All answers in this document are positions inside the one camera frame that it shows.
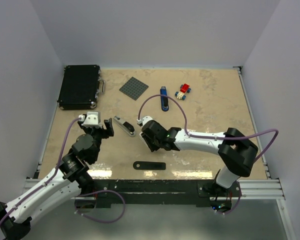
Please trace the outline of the black stapler top cover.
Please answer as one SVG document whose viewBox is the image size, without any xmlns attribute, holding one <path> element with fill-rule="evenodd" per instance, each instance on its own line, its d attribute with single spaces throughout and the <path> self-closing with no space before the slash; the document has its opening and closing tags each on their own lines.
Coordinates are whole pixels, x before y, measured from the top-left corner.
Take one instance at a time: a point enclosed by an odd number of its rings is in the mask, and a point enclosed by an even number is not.
<svg viewBox="0 0 300 240">
<path fill-rule="evenodd" d="M 133 168 L 135 170 L 163 171 L 163 170 L 166 170 L 166 163 L 165 162 L 153 162 L 153 161 L 135 161 L 133 163 Z"/>
</svg>

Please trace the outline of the small white stapler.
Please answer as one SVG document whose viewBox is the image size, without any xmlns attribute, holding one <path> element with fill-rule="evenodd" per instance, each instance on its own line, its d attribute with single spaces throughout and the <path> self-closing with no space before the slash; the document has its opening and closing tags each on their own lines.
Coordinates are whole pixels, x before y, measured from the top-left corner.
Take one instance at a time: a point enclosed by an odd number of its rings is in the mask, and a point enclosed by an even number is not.
<svg viewBox="0 0 300 240">
<path fill-rule="evenodd" d="M 139 133 L 139 138 L 140 138 L 140 140 L 144 143 L 144 145 L 147 146 L 147 148 L 149 148 L 148 143 L 147 143 L 147 141 L 144 139 L 143 133 L 142 133 L 142 132 Z"/>
</svg>

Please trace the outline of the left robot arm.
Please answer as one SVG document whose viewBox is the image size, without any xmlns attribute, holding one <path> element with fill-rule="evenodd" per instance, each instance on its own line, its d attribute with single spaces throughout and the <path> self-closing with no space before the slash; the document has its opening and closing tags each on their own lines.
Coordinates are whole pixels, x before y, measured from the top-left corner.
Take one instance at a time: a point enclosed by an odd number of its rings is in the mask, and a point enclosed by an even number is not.
<svg viewBox="0 0 300 240">
<path fill-rule="evenodd" d="M 89 166 L 97 161 L 102 140 L 114 136 L 112 119 L 101 124 L 97 115 L 84 114 L 75 122 L 84 134 L 67 154 L 59 154 L 46 177 L 14 200 L 0 202 L 0 231 L 5 239 L 23 239 L 44 215 L 73 197 L 93 192 Z"/>
</svg>

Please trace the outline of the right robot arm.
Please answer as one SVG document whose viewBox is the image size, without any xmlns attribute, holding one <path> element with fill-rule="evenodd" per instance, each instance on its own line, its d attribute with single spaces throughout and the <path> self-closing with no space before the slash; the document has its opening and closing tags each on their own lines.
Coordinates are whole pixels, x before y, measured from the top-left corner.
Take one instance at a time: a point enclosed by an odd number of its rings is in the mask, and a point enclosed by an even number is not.
<svg viewBox="0 0 300 240">
<path fill-rule="evenodd" d="M 218 172 L 213 183 L 213 192 L 225 196 L 234 182 L 251 175 L 258 147 L 236 128 L 225 132 L 205 133 L 187 131 L 180 127 L 165 129 L 161 124 L 146 116 L 141 123 L 140 138 L 151 152 L 200 151 L 218 155 L 225 166 Z"/>
</svg>

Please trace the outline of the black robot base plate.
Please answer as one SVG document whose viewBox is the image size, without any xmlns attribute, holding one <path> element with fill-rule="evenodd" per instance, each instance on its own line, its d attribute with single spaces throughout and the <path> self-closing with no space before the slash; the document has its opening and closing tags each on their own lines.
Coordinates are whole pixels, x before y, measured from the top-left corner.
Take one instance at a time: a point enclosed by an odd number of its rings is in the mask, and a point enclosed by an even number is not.
<svg viewBox="0 0 300 240">
<path fill-rule="evenodd" d="M 95 179 L 94 183 L 79 190 L 79 198 L 96 199 L 97 208 L 110 208 L 121 204 L 119 193 L 127 205 L 195 205 L 213 207 L 225 203 L 229 208 L 230 200 L 242 195 L 237 182 L 229 189 L 217 186 L 212 179 Z"/>
</svg>

